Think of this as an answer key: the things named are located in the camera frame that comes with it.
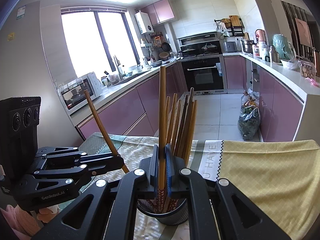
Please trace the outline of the pink sleeve forearm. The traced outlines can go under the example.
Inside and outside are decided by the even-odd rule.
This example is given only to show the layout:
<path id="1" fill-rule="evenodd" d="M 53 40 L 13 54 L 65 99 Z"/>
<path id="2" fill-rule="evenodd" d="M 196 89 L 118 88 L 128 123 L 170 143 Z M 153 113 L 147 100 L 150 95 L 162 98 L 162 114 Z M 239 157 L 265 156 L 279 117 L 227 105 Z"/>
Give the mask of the pink sleeve forearm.
<path id="1" fill-rule="evenodd" d="M 18 205 L 7 205 L 5 210 L 1 209 L 1 214 L 19 239 L 31 239 L 41 229 L 36 219 Z"/>

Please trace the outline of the left hand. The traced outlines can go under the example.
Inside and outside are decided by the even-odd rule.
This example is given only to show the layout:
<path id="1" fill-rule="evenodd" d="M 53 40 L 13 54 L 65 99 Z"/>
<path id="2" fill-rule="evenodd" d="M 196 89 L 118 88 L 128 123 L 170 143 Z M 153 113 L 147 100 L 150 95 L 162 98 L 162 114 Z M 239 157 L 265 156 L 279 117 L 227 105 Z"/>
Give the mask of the left hand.
<path id="1" fill-rule="evenodd" d="M 54 205 L 46 208 L 39 209 L 39 213 L 37 214 L 37 219 L 44 222 L 49 223 L 52 219 L 54 219 L 60 212 L 59 206 Z"/>

